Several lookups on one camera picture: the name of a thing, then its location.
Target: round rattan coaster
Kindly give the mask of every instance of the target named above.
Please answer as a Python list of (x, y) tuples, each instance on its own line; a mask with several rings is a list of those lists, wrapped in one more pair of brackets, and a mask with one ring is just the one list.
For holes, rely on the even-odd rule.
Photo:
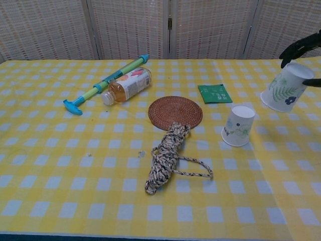
[(202, 109), (190, 99), (166, 96), (155, 100), (148, 109), (151, 123), (168, 131), (173, 122), (196, 127), (203, 118)]

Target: bottle label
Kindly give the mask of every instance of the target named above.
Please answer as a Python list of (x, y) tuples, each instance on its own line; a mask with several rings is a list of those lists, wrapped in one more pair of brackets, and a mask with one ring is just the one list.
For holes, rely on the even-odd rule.
[(117, 79), (126, 95), (126, 100), (136, 95), (150, 84), (149, 71), (145, 68), (137, 68)]

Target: blue flower print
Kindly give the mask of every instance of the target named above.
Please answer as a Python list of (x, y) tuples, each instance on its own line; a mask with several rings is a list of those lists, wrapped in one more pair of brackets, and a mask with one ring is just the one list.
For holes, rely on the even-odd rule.
[(286, 103), (287, 105), (290, 105), (290, 104), (294, 103), (295, 100), (296, 100), (296, 97), (295, 97), (295, 96), (290, 96), (288, 99), (285, 100), (285, 103)]

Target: orange liquid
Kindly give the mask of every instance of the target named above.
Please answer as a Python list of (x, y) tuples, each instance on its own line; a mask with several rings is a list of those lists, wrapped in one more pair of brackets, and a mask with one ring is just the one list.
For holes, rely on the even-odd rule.
[(116, 81), (113, 81), (108, 86), (108, 91), (112, 92), (115, 98), (115, 102), (125, 102), (126, 93), (124, 88), (118, 84)]

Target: white paper cup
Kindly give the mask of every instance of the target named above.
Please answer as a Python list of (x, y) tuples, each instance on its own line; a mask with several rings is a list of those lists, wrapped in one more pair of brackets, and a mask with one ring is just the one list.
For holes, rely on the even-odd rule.
[(255, 111), (245, 105), (232, 107), (222, 138), (233, 147), (241, 147), (249, 142), (249, 133), (254, 121)]
[(261, 93), (261, 100), (273, 110), (290, 112), (307, 87), (303, 81), (313, 78), (314, 73), (308, 67), (288, 63)]

